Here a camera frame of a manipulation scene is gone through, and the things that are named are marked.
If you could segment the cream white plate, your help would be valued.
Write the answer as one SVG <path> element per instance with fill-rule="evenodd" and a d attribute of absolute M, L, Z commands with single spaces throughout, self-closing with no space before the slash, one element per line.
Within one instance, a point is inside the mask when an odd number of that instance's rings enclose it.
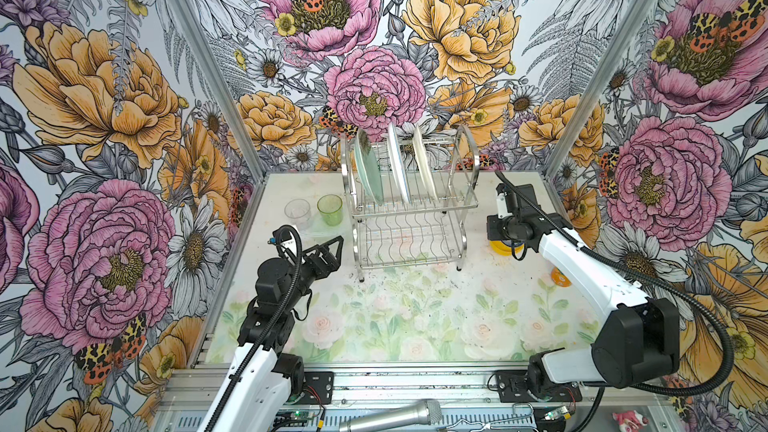
<path fill-rule="evenodd" d="M 413 153 L 425 190 L 433 201 L 439 199 L 421 130 L 416 127 L 412 136 Z"/>

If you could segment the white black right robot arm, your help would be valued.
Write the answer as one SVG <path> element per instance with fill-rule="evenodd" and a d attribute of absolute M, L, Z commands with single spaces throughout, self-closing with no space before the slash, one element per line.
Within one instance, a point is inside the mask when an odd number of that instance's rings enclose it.
<path fill-rule="evenodd" d="M 600 327 L 588 346 L 533 355 L 526 373 L 530 393 L 541 397 L 577 382 L 637 387 L 678 370 L 680 316 L 673 302 L 651 297 L 592 257 L 567 219 L 541 210 L 532 186 L 502 180 L 496 194 L 489 240 L 521 245 L 550 262 L 588 301 Z"/>

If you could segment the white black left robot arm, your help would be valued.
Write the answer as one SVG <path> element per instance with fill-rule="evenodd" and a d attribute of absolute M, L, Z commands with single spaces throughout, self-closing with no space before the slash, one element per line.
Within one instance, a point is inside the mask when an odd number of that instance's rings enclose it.
<path fill-rule="evenodd" d="M 331 404 L 334 374 L 305 373 L 304 359 L 286 353 L 302 298 L 314 282 L 341 266 L 344 239 L 299 249 L 294 230 L 276 231 L 270 239 L 278 255 L 257 269 L 256 297 L 248 304 L 237 338 L 238 347 L 224 381 L 198 429 L 200 431 L 277 431 L 309 422 L 300 412 L 280 410 L 307 400 L 325 419 Z"/>

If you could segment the green glass jar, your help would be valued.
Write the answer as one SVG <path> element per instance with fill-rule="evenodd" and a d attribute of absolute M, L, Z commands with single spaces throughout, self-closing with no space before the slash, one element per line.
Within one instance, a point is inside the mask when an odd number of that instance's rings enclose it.
<path fill-rule="evenodd" d="M 322 221 L 330 226 L 338 226 L 343 221 L 343 199 L 335 194 L 326 194 L 317 201 L 317 209 Z"/>

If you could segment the chrome wire dish rack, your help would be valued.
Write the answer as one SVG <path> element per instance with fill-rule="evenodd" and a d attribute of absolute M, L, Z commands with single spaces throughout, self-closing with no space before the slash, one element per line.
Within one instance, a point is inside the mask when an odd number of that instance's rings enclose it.
<path fill-rule="evenodd" d="M 389 128 L 379 142 L 343 138 L 340 171 L 358 281 L 369 271 L 467 262 L 480 154 L 465 126 L 441 137 Z"/>

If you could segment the yellow plastic bowl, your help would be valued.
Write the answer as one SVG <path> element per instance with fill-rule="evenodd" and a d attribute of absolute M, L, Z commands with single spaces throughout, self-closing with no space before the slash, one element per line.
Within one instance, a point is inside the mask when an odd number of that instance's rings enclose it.
<path fill-rule="evenodd" d="M 491 241 L 490 248 L 496 254 L 501 256 L 521 255 L 524 250 L 522 243 L 512 243 L 509 241 Z"/>

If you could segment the clear glass cup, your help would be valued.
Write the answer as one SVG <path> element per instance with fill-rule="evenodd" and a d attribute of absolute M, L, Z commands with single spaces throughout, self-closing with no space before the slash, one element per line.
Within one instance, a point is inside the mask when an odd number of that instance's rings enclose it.
<path fill-rule="evenodd" d="M 288 223 L 297 230 L 306 230 L 311 223 L 312 207 L 310 203 L 301 198 L 289 201 L 284 207 L 284 214 Z"/>

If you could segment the white watermelon pattern plate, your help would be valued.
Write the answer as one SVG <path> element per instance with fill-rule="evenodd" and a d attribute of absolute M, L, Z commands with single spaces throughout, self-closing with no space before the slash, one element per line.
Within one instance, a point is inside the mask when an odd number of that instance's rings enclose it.
<path fill-rule="evenodd" d="M 387 149 L 390 161 L 391 171 L 394 181 L 397 185 L 400 198 L 403 204 L 410 204 L 410 192 L 405 172 L 404 163 L 400 153 L 400 144 L 395 129 L 395 125 L 390 123 L 387 127 Z"/>

